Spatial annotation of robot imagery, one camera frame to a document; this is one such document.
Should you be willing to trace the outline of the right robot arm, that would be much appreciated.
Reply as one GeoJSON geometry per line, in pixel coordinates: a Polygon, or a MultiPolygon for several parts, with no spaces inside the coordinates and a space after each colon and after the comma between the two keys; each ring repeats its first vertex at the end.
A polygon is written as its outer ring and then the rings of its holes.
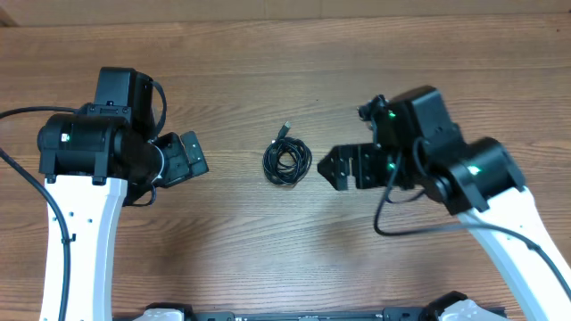
{"type": "Polygon", "coordinates": [[[496,139],[467,143],[442,95],[421,86],[358,109],[370,125],[368,144],[337,145],[319,174],[344,191],[418,187],[456,218],[486,251],[530,320],[570,317],[570,267],[550,237],[525,176],[496,139]]]}

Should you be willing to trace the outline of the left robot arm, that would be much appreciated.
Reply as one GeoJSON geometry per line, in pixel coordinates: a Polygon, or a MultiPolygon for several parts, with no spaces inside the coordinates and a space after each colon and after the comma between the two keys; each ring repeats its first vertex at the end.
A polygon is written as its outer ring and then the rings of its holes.
{"type": "Polygon", "coordinates": [[[153,112],[161,85],[132,68],[103,67],[95,99],[40,129],[48,209],[43,320],[112,319],[120,212],[146,193],[208,172],[195,132],[163,134],[153,112]]]}

